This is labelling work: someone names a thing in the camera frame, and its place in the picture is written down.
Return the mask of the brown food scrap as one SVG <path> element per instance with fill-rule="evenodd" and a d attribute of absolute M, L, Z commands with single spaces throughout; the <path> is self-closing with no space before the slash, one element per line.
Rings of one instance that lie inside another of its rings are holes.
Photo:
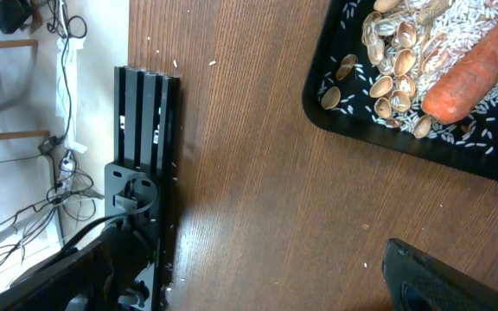
<path fill-rule="evenodd" d="M 432 23 L 436 18 L 441 16 L 451 6 L 451 0 L 430 0 L 422 8 L 417 17 L 420 25 Z"/>

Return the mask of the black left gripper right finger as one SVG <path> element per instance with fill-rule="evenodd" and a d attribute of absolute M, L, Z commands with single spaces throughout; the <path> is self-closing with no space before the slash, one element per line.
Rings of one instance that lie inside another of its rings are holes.
<path fill-rule="evenodd" d="M 382 261 L 395 310 L 498 310 L 498 291 L 398 238 Z"/>

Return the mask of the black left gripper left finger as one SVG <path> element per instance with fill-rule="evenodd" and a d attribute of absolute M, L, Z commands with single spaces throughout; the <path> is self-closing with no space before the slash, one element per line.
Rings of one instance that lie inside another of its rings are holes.
<path fill-rule="evenodd" d="M 0 310 L 64 310 L 80 294 L 85 310 L 113 310 L 115 290 L 108 246 L 97 242 L 0 294 Z"/>

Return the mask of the orange carrot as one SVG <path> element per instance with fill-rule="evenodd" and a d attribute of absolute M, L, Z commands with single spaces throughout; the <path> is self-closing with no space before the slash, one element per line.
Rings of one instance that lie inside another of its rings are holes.
<path fill-rule="evenodd" d="M 498 23 L 426 94 L 421 108 L 441 124 L 473 110 L 498 83 Z"/>

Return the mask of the rice and nutshell scraps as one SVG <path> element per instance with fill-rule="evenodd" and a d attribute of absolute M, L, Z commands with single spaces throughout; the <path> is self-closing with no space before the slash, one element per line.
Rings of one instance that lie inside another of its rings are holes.
<path fill-rule="evenodd" d="M 419 11 L 430 1 L 370 1 L 373 9 L 361 25 L 367 58 L 380 73 L 367 94 L 386 125 L 399 128 L 414 107 L 422 115 L 412 134 L 426 137 L 441 124 L 423 112 L 429 90 L 498 23 L 498 1 L 451 1 L 432 23 L 420 25 Z M 495 93 L 495 85 L 473 110 Z"/>

